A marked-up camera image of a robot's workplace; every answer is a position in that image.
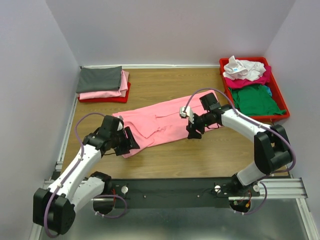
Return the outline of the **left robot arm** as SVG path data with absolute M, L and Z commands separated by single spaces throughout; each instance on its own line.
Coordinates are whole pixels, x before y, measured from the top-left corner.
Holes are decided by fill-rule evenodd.
M 32 220 L 44 228 L 50 238 L 64 235 L 71 228 L 76 213 L 93 198 L 107 198 L 128 205 L 115 194 L 111 177 L 95 172 L 82 183 L 89 170 L 108 152 L 116 156 L 139 149 L 131 129 L 121 116 L 105 115 L 100 127 L 79 140 L 80 149 L 63 174 L 47 188 L 38 188 L 33 195 Z

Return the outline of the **light pink t shirt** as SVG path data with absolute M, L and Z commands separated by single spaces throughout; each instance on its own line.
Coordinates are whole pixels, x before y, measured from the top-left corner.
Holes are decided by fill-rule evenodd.
M 114 113 L 122 117 L 124 125 L 130 127 L 139 145 L 122 157 L 127 159 L 148 147 L 154 147 L 187 138 L 188 120 L 180 117 L 180 107 L 185 106 L 189 96 L 160 102 L 134 110 Z

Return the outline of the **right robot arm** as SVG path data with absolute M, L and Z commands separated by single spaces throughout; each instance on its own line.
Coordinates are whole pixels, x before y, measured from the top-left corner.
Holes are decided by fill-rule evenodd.
M 220 105 L 213 93 L 200 98 L 205 113 L 198 115 L 189 105 L 179 110 L 179 115 L 188 120 L 188 139 L 201 139 L 211 125 L 228 127 L 253 143 L 254 160 L 235 173 L 230 182 L 222 187 L 227 193 L 239 194 L 255 182 L 280 168 L 295 163 L 296 157 L 289 143 L 286 130 L 281 125 L 268 125 L 240 113 L 232 104 Z

